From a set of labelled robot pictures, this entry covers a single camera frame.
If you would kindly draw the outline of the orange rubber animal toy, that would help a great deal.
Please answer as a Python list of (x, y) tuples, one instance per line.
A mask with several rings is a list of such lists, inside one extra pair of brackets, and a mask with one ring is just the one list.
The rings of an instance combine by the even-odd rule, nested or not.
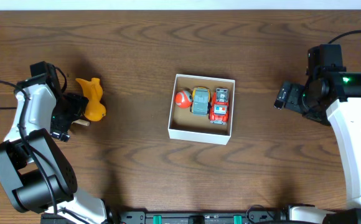
[(92, 78), (90, 81), (76, 78), (80, 84), (83, 96), (88, 99), (84, 115), (90, 121), (100, 121), (106, 116), (106, 107), (100, 102), (103, 96), (103, 88), (99, 78)]

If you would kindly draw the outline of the red fire truck toy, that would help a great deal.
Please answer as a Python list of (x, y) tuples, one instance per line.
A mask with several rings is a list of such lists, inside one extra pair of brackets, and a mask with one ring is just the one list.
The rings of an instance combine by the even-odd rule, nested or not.
[(212, 124), (227, 124), (229, 107), (229, 90), (217, 88), (212, 97), (209, 120)]

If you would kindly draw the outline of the grey yellow dump truck toy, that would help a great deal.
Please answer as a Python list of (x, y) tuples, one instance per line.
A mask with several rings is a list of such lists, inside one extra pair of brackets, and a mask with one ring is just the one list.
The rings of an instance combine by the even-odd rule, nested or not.
[(192, 92), (193, 103), (190, 111), (193, 115), (206, 116), (210, 109), (210, 90), (206, 87), (195, 87)]

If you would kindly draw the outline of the red ball toy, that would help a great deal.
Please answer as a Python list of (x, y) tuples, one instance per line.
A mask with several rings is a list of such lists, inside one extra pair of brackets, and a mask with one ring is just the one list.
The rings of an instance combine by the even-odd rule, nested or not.
[(182, 109), (190, 108), (193, 102), (192, 95), (187, 90), (181, 90), (175, 95), (175, 104)]

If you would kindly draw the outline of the yellow round rattle toy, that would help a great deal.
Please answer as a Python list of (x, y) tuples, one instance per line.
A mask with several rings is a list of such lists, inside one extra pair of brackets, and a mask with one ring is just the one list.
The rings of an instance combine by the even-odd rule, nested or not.
[(73, 123), (80, 124), (82, 126), (89, 126), (90, 125), (89, 121), (85, 121), (85, 120), (82, 120), (82, 119), (75, 120), (75, 121), (73, 121)]

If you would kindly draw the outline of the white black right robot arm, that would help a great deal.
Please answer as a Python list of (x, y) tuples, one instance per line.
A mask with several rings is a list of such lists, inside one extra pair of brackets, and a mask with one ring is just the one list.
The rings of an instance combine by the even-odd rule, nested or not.
[(306, 85), (284, 82), (274, 107), (332, 127), (345, 176), (347, 208), (289, 207), (287, 223), (361, 223), (361, 73), (326, 72)]

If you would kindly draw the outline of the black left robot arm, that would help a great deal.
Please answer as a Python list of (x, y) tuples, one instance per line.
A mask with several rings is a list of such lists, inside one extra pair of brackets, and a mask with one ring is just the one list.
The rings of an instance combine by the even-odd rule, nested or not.
[(50, 213), (64, 223), (112, 223), (104, 201), (78, 189), (50, 131), (52, 113), (63, 102), (58, 79), (34, 77), (14, 89), (16, 115), (0, 143), (0, 183), (12, 206), (21, 213)]

